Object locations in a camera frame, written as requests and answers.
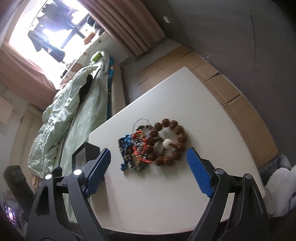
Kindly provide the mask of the dark hanging clothes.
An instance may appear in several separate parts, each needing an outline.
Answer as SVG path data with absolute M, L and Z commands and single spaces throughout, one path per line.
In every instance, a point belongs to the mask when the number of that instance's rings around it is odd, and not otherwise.
M 76 12 L 76 9 L 64 1 L 46 1 L 28 32 L 35 50 L 44 50 L 57 62 L 62 62 L 65 57 L 62 44 L 66 40 L 66 34 L 77 28 L 73 22 Z

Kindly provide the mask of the black jewelry box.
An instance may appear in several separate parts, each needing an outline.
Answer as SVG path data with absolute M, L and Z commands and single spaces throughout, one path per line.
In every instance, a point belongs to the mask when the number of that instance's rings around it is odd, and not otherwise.
M 83 168 L 89 161 L 95 160 L 100 154 L 100 147 L 84 142 L 72 154 L 72 171 Z

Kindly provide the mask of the thin silver bangle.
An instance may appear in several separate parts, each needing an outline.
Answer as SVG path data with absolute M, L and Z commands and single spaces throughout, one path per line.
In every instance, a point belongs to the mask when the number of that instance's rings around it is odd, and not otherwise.
M 135 121 L 135 123 L 132 126 L 132 132 L 134 133 L 136 129 L 140 126 L 149 126 L 151 123 L 147 118 L 139 118 Z

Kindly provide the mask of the bed with green sheet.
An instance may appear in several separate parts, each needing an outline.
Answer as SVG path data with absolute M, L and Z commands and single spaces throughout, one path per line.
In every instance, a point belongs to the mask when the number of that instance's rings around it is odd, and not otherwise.
M 92 85 L 85 99 L 79 102 L 69 129 L 58 145 L 53 170 L 60 166 L 66 175 L 72 171 L 72 154 L 88 141 L 89 134 L 126 106 L 121 68 L 106 51 L 101 53 L 102 57 L 96 63 L 87 65 L 97 67 L 90 74 Z M 34 186 L 38 186 L 42 179 L 32 173 Z

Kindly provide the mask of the white fluffy slipper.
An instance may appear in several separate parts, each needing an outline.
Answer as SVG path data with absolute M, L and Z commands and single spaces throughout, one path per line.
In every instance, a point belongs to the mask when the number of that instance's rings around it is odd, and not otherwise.
M 295 208 L 295 166 L 277 169 L 264 187 L 264 204 L 270 218 L 281 217 Z

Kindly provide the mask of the flattened cardboard sheets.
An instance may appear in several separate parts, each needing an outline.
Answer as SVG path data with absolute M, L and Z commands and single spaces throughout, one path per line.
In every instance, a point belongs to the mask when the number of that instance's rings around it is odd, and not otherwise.
M 222 105 L 258 168 L 280 155 L 268 127 L 250 101 L 215 67 L 182 45 L 136 74 L 140 90 L 150 90 L 183 67 L 187 67 Z

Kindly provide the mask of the patterned pillow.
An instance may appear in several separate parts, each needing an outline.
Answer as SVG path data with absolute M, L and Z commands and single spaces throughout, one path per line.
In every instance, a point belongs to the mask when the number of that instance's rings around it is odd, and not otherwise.
M 91 62 L 91 56 L 93 55 L 92 52 L 98 51 L 98 46 L 101 42 L 103 42 L 107 37 L 109 37 L 108 33 L 103 33 L 100 36 L 95 35 L 95 37 L 87 44 L 87 49 L 82 52 L 80 57 L 76 60 L 73 60 L 72 63 L 69 65 L 67 72 L 62 77 L 61 85 L 65 85 L 68 83 L 74 75 L 83 67 L 87 66 Z

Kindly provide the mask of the right pink curtain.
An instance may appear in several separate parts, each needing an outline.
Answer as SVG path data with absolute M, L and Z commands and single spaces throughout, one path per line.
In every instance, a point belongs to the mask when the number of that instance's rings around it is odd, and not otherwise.
M 130 56 L 137 57 L 165 38 L 142 1 L 79 1 Z

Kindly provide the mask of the green tissue pack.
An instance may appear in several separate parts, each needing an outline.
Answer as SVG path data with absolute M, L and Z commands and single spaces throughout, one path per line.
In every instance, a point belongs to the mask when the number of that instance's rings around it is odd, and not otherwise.
M 96 53 L 94 53 L 90 59 L 91 63 L 96 63 L 100 58 L 102 57 L 102 53 L 101 51 L 97 51 Z

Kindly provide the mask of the pink curtain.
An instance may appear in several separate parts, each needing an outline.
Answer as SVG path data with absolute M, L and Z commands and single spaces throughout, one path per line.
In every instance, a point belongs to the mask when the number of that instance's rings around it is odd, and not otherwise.
M 52 103 L 57 93 L 43 70 L 20 55 L 8 42 L 1 46 L 1 83 L 42 110 Z
M 130 56 L 137 57 L 165 38 L 142 1 L 79 1 Z

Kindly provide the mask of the light green duvet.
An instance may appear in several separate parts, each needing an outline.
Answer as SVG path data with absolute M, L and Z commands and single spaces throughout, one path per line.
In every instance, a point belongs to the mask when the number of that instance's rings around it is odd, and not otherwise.
M 44 178 L 52 172 L 58 145 L 79 106 L 79 92 L 86 84 L 88 75 L 96 69 L 96 66 L 86 66 L 79 70 L 43 112 L 43 125 L 33 141 L 28 157 L 28 168 L 33 175 Z

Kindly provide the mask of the black garment on bed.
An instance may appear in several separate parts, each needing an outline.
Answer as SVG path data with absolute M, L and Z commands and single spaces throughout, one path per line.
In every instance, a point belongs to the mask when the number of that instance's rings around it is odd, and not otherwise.
M 93 77 L 92 75 L 88 75 L 87 78 L 86 78 L 86 83 L 81 87 L 80 91 L 79 91 L 79 98 L 80 98 L 80 102 L 82 102 L 87 93 L 89 92 L 89 89 L 92 85 L 92 82 L 93 82 Z

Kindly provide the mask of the left pink curtain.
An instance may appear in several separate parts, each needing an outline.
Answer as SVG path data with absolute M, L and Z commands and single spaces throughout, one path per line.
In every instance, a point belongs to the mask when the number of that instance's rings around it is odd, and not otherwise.
M 8 42 L 1 46 L 1 83 L 42 110 L 52 103 L 57 93 L 43 70 L 20 55 Z

